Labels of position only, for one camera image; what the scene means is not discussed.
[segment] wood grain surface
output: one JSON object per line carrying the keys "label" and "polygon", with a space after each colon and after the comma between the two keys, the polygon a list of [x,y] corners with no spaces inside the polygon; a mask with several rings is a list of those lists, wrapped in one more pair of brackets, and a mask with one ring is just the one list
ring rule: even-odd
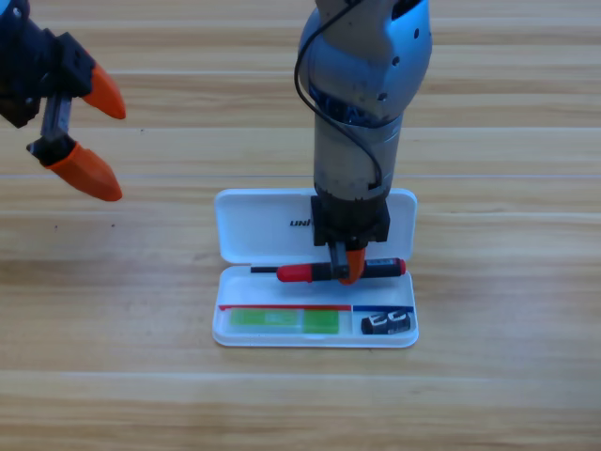
{"label": "wood grain surface", "polygon": [[395,186],[421,206],[409,350],[225,349],[214,196],[312,184],[311,0],[31,0],[120,83],[75,102],[104,204],[0,123],[0,449],[601,450],[601,3],[432,0]]}

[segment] orange finger pad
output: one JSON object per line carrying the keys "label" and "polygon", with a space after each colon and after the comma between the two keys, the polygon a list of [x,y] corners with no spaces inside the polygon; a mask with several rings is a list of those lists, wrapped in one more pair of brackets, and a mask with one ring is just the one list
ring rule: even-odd
{"label": "orange finger pad", "polygon": [[363,274],[365,269],[365,249],[359,251],[347,251],[348,279],[341,279],[342,285],[353,285]]}
{"label": "orange finger pad", "polygon": [[125,102],[121,97],[119,86],[98,63],[92,70],[92,92],[84,97],[84,101],[98,108],[105,115],[115,119],[125,119]]}
{"label": "orange finger pad", "polygon": [[111,166],[98,155],[77,143],[66,159],[48,167],[76,190],[116,202],[123,194]]}

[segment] open case lid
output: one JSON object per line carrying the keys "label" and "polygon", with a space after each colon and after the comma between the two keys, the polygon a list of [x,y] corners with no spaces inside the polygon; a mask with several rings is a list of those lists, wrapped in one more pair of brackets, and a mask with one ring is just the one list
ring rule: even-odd
{"label": "open case lid", "polygon": [[[313,246],[312,189],[229,190],[215,201],[223,258],[213,317],[213,337],[235,347],[406,348],[419,336],[411,275],[285,284],[248,265],[282,266],[330,261],[328,248]],[[417,199],[405,190],[388,197],[389,240],[371,243],[368,259],[408,260]],[[365,322],[378,319],[374,332]]]}
{"label": "open case lid", "polygon": [[[327,246],[313,246],[313,189],[228,190],[217,195],[215,210],[222,257],[234,264],[290,265],[329,261]],[[366,257],[409,260],[417,199],[394,189],[388,197],[389,239],[370,243]]]}

